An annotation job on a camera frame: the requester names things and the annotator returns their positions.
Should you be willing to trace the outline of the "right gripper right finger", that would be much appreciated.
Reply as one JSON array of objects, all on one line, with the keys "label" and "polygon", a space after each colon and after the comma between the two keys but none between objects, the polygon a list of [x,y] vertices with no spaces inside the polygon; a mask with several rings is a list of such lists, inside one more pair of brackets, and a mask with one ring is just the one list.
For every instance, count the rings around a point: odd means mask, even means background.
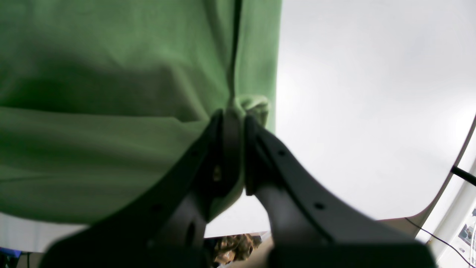
[{"label": "right gripper right finger", "polygon": [[347,205],[252,116],[244,120],[245,190],[267,212],[269,268],[435,268],[425,245]]}]

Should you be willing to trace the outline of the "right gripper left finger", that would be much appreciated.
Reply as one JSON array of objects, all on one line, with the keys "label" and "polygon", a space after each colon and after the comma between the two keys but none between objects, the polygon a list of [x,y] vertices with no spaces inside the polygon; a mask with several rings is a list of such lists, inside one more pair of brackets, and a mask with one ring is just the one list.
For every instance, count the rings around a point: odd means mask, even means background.
[{"label": "right gripper left finger", "polygon": [[240,175],[240,117],[218,110],[173,168],[134,202],[56,242],[41,268],[207,268],[205,227],[214,200]]}]

